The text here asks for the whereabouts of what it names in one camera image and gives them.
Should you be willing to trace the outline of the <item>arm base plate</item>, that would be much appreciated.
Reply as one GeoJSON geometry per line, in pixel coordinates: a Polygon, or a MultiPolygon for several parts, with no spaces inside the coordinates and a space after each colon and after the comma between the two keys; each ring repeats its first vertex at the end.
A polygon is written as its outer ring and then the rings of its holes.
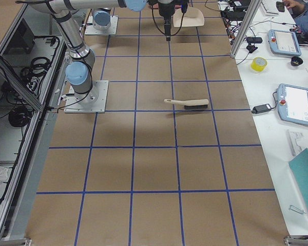
{"type": "Polygon", "coordinates": [[[79,102],[79,99],[84,97],[76,94],[67,97],[67,107],[64,108],[65,113],[105,113],[107,93],[109,81],[108,80],[95,80],[90,93],[85,99],[79,102]]]}
{"type": "Polygon", "coordinates": [[[93,21],[93,17],[90,16],[86,23],[86,36],[108,36],[116,35],[118,26],[118,16],[110,16],[110,22],[107,25],[99,25],[93,21]]]}

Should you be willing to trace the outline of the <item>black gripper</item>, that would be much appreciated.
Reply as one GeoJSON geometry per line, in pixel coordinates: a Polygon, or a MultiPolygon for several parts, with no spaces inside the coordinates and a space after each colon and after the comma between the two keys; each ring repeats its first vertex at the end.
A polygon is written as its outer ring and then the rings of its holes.
{"type": "Polygon", "coordinates": [[[159,14],[164,18],[164,35],[167,41],[171,39],[171,17],[175,13],[173,0],[158,0],[159,14]]]}

